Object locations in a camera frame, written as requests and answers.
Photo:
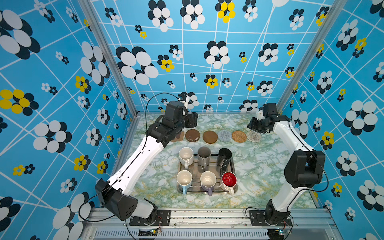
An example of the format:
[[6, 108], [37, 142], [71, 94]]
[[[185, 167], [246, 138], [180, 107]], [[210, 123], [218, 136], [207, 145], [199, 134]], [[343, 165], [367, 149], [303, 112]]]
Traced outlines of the clear glass patterned coaster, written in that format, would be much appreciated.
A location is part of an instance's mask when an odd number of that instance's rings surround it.
[[249, 131], [246, 133], [247, 139], [253, 143], [258, 143], [262, 140], [261, 134], [255, 131]]

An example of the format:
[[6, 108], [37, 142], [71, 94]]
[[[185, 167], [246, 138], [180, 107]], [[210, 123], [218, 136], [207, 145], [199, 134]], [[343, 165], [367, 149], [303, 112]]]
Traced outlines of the white speckled mug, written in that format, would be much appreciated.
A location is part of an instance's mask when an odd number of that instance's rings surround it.
[[189, 147], [184, 147], [179, 151], [179, 162], [187, 170], [194, 163], [194, 151]]

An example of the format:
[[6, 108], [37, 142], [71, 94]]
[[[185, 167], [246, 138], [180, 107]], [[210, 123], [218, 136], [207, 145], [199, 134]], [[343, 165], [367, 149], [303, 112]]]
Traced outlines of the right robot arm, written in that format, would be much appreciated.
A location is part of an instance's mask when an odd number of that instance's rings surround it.
[[265, 210], [265, 221], [276, 225], [287, 219], [292, 205], [305, 191], [311, 191], [321, 182], [326, 156], [305, 142], [294, 130], [290, 119], [278, 113], [274, 103], [264, 104], [248, 128], [259, 134], [274, 132], [291, 154], [284, 169], [285, 182], [278, 194], [269, 200]]

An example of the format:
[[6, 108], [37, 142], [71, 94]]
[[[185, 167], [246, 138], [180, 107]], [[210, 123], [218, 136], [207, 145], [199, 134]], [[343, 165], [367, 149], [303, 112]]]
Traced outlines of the round brown coaster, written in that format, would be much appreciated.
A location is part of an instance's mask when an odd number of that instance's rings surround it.
[[187, 141], [194, 143], [200, 139], [201, 134], [198, 130], [190, 129], [185, 133], [185, 137]]
[[214, 131], [205, 131], [203, 133], [203, 140], [208, 144], [214, 144], [218, 140], [218, 135]]

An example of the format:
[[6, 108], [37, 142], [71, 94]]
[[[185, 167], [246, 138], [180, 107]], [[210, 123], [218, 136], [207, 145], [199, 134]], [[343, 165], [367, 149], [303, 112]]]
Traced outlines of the paw print wooden coaster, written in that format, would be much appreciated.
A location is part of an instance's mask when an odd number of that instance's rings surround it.
[[171, 140], [171, 142], [179, 142], [179, 141], [182, 141], [184, 139], [184, 131], [181, 131], [180, 133], [178, 133], [175, 138], [173, 140]]

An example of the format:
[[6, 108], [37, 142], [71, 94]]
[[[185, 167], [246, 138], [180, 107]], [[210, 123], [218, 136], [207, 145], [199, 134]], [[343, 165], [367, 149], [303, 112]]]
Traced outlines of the round brown coaster front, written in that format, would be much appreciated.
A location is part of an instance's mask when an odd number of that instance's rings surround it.
[[190, 129], [185, 133], [185, 137], [187, 141], [194, 143], [200, 139], [201, 134], [198, 130]]

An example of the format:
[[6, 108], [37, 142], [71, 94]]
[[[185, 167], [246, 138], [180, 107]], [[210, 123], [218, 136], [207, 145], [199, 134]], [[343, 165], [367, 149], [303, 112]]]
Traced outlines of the grey silicone round coaster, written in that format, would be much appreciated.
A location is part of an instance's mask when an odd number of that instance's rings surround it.
[[232, 139], [232, 133], [228, 130], [221, 130], [217, 135], [218, 139], [222, 142], [229, 142]]

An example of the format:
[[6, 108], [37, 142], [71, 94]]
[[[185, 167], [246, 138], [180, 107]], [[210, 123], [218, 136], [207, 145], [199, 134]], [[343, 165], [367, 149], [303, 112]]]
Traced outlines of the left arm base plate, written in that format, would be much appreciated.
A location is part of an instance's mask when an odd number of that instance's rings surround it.
[[171, 210], [155, 210], [146, 219], [141, 217], [131, 217], [130, 226], [169, 226], [171, 220]]

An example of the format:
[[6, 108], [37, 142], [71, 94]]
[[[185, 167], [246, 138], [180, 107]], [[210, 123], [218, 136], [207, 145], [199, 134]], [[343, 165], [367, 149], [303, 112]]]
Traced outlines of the woven rattan coaster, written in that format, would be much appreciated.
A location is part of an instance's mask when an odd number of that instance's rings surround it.
[[247, 135], [243, 131], [234, 131], [232, 133], [232, 139], [237, 143], [244, 143], [247, 140]]

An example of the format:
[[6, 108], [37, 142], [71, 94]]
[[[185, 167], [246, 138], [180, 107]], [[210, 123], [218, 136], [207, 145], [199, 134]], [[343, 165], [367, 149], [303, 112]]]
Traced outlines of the grey metallic mug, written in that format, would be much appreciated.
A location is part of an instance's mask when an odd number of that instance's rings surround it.
[[198, 165], [204, 170], [208, 169], [211, 158], [211, 150], [208, 147], [200, 147], [198, 149]]

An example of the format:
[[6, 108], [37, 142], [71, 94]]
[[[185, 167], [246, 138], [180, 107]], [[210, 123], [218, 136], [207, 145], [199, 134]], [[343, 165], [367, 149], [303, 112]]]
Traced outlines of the black mug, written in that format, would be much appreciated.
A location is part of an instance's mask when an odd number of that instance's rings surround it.
[[230, 164], [231, 161], [232, 161], [231, 150], [227, 148], [220, 149], [218, 153], [218, 158], [217, 158], [217, 165], [219, 166], [221, 175], [227, 171], [228, 165]]

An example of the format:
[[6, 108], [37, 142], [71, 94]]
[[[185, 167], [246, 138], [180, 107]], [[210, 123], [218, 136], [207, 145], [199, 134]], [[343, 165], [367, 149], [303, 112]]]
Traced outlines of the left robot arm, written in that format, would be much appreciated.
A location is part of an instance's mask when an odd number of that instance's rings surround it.
[[131, 193], [140, 176], [151, 161], [184, 128], [197, 126], [198, 114], [188, 111], [189, 100], [171, 101], [151, 124], [139, 147], [125, 164], [107, 181], [99, 180], [95, 186], [99, 201], [121, 221], [131, 216], [152, 224], [157, 218], [157, 206], [149, 200], [138, 200]]

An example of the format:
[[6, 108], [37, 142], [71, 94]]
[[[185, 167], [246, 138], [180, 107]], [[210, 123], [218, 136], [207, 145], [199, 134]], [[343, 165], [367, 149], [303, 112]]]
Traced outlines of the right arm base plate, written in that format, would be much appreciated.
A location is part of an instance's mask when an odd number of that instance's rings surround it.
[[249, 210], [247, 215], [250, 218], [253, 227], [277, 227], [282, 228], [284, 226], [291, 226], [293, 223], [293, 217], [288, 213], [278, 214], [274, 216], [270, 213], [266, 214], [266, 211]]

